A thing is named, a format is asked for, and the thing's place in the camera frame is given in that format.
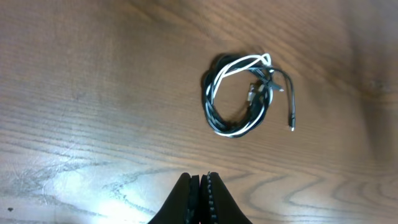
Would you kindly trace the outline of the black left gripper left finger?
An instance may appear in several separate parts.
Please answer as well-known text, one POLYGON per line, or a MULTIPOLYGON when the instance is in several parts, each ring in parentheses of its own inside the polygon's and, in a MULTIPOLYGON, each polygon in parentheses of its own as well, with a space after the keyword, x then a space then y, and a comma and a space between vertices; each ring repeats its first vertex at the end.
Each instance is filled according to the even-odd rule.
POLYGON ((199 224, 199 176, 184 172, 149 224, 199 224))

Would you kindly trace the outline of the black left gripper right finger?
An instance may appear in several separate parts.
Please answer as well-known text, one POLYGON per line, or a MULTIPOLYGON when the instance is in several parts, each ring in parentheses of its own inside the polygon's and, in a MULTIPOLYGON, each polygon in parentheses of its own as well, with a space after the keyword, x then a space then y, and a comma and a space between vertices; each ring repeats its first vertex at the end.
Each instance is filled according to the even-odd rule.
POLYGON ((252 224, 216 172, 209 172, 201 177, 200 223, 252 224))

